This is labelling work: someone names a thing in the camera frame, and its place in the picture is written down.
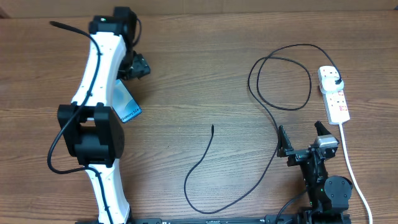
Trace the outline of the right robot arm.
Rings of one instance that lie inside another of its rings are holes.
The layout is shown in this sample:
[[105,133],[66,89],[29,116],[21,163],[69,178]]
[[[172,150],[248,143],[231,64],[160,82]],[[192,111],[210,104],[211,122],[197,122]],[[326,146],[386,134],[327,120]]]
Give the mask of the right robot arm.
[[335,157],[339,140],[327,130],[320,121],[314,124],[317,137],[306,149],[293,148],[283,126],[278,128],[279,157],[287,158],[289,167],[299,166],[305,182],[305,190],[310,206],[302,207],[294,215],[282,216],[282,207],[275,218],[276,223],[350,223],[349,215],[344,211],[349,208],[353,184],[346,177],[329,176],[325,161]]

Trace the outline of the white power strip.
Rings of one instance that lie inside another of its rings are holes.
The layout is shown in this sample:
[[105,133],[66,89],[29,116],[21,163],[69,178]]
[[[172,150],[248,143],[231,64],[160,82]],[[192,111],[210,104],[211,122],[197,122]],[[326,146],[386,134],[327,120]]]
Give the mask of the white power strip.
[[[336,81],[340,79],[337,69],[333,66],[322,66],[318,69],[317,73],[319,86],[321,77],[334,77]],[[329,124],[338,125],[350,120],[343,89],[333,93],[322,94],[322,96]]]

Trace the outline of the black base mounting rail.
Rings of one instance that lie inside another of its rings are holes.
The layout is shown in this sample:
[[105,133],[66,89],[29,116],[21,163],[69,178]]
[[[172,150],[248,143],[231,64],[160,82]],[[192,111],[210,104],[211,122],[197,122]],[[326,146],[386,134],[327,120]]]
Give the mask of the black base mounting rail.
[[[311,223],[349,223],[351,219],[349,215],[345,215],[341,221],[332,219],[331,221],[321,220],[320,217],[314,217]],[[87,221],[87,222],[75,222],[76,224],[99,224],[100,222]],[[133,224],[296,224],[296,223],[307,223],[299,221],[296,215],[281,215],[276,222],[276,215],[266,215],[264,218],[216,218],[216,219],[174,219],[174,220],[161,220],[160,218],[145,218],[145,219],[133,219],[127,223]]]

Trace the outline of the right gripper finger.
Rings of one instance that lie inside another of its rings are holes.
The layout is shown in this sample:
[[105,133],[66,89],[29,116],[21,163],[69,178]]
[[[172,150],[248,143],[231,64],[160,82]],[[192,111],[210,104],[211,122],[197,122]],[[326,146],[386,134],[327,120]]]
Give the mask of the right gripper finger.
[[294,148],[290,142],[290,139],[285,132],[284,126],[280,125],[278,128],[278,135],[279,135],[279,151],[293,151]]
[[329,130],[327,130],[327,128],[324,127],[324,125],[320,121],[317,121],[314,124],[314,126],[315,126],[315,128],[317,130],[317,135],[318,136],[326,136],[326,135],[330,135],[331,134],[331,132],[329,132]]

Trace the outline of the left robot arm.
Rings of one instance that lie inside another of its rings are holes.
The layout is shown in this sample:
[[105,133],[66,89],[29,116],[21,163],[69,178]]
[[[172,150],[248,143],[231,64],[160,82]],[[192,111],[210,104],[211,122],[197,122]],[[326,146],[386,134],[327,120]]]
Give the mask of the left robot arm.
[[87,32],[52,21],[52,26],[76,32],[90,39],[90,51],[83,78],[70,104],[60,105],[57,119],[60,132],[47,156],[61,138],[79,167],[85,171],[98,204],[95,223],[133,223],[131,207],[123,190],[120,158],[124,151],[126,123],[142,110],[125,86],[125,81],[150,74],[150,66],[133,48],[142,34],[142,24],[129,7],[115,7],[112,16],[95,16]]

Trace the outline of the white charger plug adapter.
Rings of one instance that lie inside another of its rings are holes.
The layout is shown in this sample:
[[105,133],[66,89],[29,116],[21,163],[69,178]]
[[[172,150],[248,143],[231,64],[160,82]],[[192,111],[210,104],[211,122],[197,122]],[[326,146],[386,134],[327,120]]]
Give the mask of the white charger plug adapter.
[[341,91],[344,86],[345,84],[343,81],[337,84],[334,77],[321,77],[320,79],[320,91],[323,94]]

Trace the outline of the Samsung Galaxy smartphone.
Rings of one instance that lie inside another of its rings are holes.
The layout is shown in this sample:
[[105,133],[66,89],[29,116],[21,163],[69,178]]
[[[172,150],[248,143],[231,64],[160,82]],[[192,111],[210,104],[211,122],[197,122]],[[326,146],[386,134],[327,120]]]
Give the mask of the Samsung Galaxy smartphone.
[[142,113],[141,107],[136,103],[121,80],[116,80],[112,107],[123,123],[134,119]]

